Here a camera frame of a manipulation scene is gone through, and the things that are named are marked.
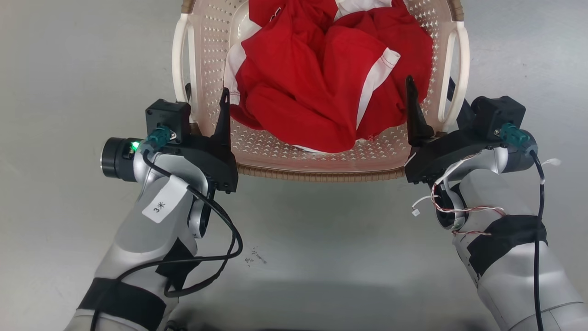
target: perforated basket wall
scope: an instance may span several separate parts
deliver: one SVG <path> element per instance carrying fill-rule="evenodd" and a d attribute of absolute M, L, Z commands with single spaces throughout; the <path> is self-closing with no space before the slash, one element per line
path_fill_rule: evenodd
<path fill-rule="evenodd" d="M 459 107 L 452 106 L 450 115 L 444 113 L 455 37 L 459 39 L 462 57 L 453 99 L 458 102 L 456 105 L 463 102 L 467 85 L 469 55 L 464 55 L 469 52 L 469 46 L 463 27 L 463 11 L 459 0 L 407 0 L 406 4 L 434 40 L 433 71 L 422 108 L 429 125 L 442 131 L 455 120 L 455 109 L 459 112 Z M 218 117 L 226 55 L 240 40 L 240 23 L 247 17 L 249 6 L 246 0 L 196 0 L 193 8 L 184 12 L 190 13 L 183 15 L 188 16 L 192 118 L 198 122 L 204 135 L 210 135 Z M 181 78 L 175 77 L 176 96 L 180 101 L 185 97 L 182 96 L 183 83 Z M 241 173 L 288 180 L 397 178 L 404 175 L 403 165 L 410 152 L 405 125 L 390 128 L 372 141 L 359 141 L 352 150 L 339 154 L 305 152 L 279 141 L 266 131 L 251 130 L 235 121 L 232 121 L 231 135 L 232 151 Z"/>

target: red clothing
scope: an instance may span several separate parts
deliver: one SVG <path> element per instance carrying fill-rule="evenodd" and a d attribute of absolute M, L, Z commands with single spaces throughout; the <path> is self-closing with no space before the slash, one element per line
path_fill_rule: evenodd
<path fill-rule="evenodd" d="M 328 153 L 403 124 L 404 81 L 412 75 L 425 98 L 432 40 L 402 0 L 392 4 L 333 22 L 334 0 L 250 0 L 262 28 L 233 46 L 244 54 L 229 51 L 233 118 Z"/>

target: laundry basket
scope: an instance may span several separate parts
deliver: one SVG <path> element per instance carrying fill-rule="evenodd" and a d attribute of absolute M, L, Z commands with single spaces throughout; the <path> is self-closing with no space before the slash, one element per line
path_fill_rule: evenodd
<path fill-rule="evenodd" d="M 445 132 L 457 119 L 469 75 L 469 42 L 460 0 L 405 0 L 433 38 L 429 92 L 421 107 L 427 123 Z M 187 101 L 183 79 L 183 48 L 188 40 L 192 119 L 211 135 L 219 114 L 223 71 L 229 48 L 240 41 L 241 23 L 249 15 L 247 0 L 185 0 L 173 39 L 173 85 L 178 101 Z M 449 72 L 455 39 L 459 41 L 459 75 L 446 112 Z M 352 150 L 337 154 L 310 153 L 283 143 L 267 131 L 231 122 L 232 151 L 241 174 L 301 181 L 373 181 L 404 176 L 409 157 L 406 126 L 390 128 Z"/>

